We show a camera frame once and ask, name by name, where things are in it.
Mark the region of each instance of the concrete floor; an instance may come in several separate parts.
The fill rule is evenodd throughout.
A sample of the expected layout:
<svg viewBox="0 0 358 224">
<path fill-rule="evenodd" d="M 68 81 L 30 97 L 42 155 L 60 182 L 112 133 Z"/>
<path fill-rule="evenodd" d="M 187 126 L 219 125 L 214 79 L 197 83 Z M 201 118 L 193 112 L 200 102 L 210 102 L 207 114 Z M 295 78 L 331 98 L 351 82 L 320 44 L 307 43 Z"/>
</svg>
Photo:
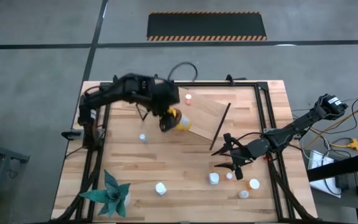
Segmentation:
<svg viewBox="0 0 358 224">
<path fill-rule="evenodd" d="M 0 44 L 90 43 L 100 6 L 101 0 L 0 0 Z M 268 40 L 358 39 L 358 0 L 109 0 L 99 42 L 144 42 L 150 11 L 180 10 L 260 11 Z M 31 155 L 25 166 L 12 165 L 19 175 L 7 178 L 0 193 L 0 223 L 49 219 L 67 146 L 60 133 L 73 121 L 87 57 L 88 49 L 0 50 L 0 146 Z M 197 65 L 199 80 L 227 74 L 284 80 L 294 110 L 310 108 L 325 93 L 341 99 L 358 93 L 358 45 L 98 49 L 90 80 L 128 72 L 167 77 L 182 61 Z M 183 67 L 174 79 L 192 74 Z M 358 138 L 358 127 L 328 139 L 340 137 Z M 313 148 L 324 150 L 320 142 Z M 354 209 L 316 196 L 319 217 L 357 221 Z"/>
</svg>

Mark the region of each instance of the white cup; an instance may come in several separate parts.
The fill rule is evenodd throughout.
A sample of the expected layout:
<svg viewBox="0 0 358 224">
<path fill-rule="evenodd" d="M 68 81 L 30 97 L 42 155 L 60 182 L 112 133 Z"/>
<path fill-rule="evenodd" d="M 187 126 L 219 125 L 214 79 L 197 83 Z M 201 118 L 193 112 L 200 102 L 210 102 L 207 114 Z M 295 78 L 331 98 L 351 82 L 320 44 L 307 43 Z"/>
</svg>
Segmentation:
<svg viewBox="0 0 358 224">
<path fill-rule="evenodd" d="M 226 174 L 226 179 L 227 180 L 231 180 L 233 178 L 233 174 L 232 173 L 227 173 Z"/>
<path fill-rule="evenodd" d="M 211 173 L 209 174 L 209 184 L 214 185 L 219 183 L 219 174 Z"/>
<path fill-rule="evenodd" d="M 155 191 L 159 194 L 159 195 L 163 195 L 167 192 L 167 189 L 165 188 L 163 183 L 158 183 L 155 185 Z"/>
<path fill-rule="evenodd" d="M 140 139 L 143 143 L 146 143 L 146 142 L 147 142 L 146 135 L 144 135 L 144 134 L 141 134 L 141 135 L 139 136 L 139 139 Z"/>
<path fill-rule="evenodd" d="M 257 179 L 251 179 L 249 181 L 249 187 L 251 187 L 254 190 L 259 189 L 260 183 L 259 183 L 259 181 Z"/>
<path fill-rule="evenodd" d="M 239 197 L 240 197 L 241 199 L 248 198 L 248 197 L 249 197 L 249 192 L 246 191 L 246 190 L 242 190 L 242 191 L 239 192 Z"/>
</svg>

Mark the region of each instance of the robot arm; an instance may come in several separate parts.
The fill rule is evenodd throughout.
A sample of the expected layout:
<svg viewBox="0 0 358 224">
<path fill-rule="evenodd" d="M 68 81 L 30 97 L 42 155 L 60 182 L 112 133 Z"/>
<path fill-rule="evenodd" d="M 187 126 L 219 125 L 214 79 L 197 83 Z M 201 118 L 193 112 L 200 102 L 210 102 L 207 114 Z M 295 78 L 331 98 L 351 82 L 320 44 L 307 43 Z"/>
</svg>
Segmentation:
<svg viewBox="0 0 358 224">
<path fill-rule="evenodd" d="M 95 122 L 96 109 L 119 100 L 140 104 L 147 112 L 159 116 L 162 131 L 172 127 L 164 125 L 173 119 L 168 113 L 169 107 L 180 102 L 179 89 L 173 82 L 133 73 L 124 75 L 110 85 L 101 86 L 92 93 L 85 92 L 80 98 L 78 117 L 78 124 L 84 127 L 84 147 L 92 147 L 99 138 Z"/>
<path fill-rule="evenodd" d="M 234 170 L 237 180 L 242 179 L 241 166 L 249 164 L 256 158 L 265 155 L 267 152 L 282 152 L 290 143 L 293 136 L 304 132 L 304 130 L 315 122 L 322 119 L 335 120 L 344 113 L 347 105 L 342 103 L 337 97 L 325 94 L 318 98 L 314 107 L 307 114 L 294 120 L 294 122 L 281 129 L 267 131 L 260 135 L 261 139 L 256 139 L 242 145 L 238 139 L 231 137 L 229 133 L 224 135 L 225 144 L 216 154 L 224 154 L 229 151 L 233 163 L 218 164 L 216 167 L 225 167 Z"/>
</svg>

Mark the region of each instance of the orange and black striped mat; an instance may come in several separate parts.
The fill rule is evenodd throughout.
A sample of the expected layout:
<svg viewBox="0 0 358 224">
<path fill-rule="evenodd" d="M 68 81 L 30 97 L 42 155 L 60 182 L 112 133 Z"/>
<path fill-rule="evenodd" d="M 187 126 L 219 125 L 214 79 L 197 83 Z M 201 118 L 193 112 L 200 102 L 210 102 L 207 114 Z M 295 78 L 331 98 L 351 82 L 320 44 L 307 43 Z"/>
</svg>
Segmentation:
<svg viewBox="0 0 358 224">
<path fill-rule="evenodd" d="M 151 12 L 149 41 L 266 40 L 260 12 Z"/>
</svg>

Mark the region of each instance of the artificial plant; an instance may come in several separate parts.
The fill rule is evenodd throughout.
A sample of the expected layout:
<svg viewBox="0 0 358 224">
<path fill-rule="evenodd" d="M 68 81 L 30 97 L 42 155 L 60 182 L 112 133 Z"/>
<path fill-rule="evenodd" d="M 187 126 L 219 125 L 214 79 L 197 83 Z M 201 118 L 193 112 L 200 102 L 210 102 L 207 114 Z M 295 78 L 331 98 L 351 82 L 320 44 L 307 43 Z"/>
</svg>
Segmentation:
<svg viewBox="0 0 358 224">
<path fill-rule="evenodd" d="M 118 185 L 117 180 L 107 170 L 104 170 L 104 184 L 106 185 L 106 190 L 91 190 L 80 194 L 80 196 L 94 202 L 104 203 L 98 215 L 108 213 L 110 218 L 116 211 L 118 215 L 125 218 L 124 202 L 129 193 L 130 184 Z"/>
</svg>

